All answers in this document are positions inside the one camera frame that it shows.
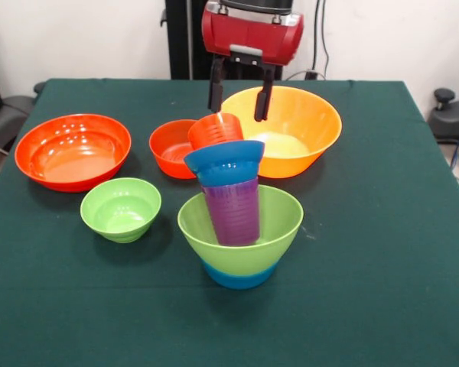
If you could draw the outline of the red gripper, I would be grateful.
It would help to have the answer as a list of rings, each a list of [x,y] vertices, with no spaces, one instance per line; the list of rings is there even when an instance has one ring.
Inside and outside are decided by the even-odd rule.
[[[304,31],[304,16],[291,10],[292,2],[280,7],[250,1],[208,1],[203,10],[203,44],[213,55],[208,109],[219,112],[223,102],[224,57],[256,62],[263,67],[263,85],[256,98],[254,119],[268,118],[275,67],[294,58]]]

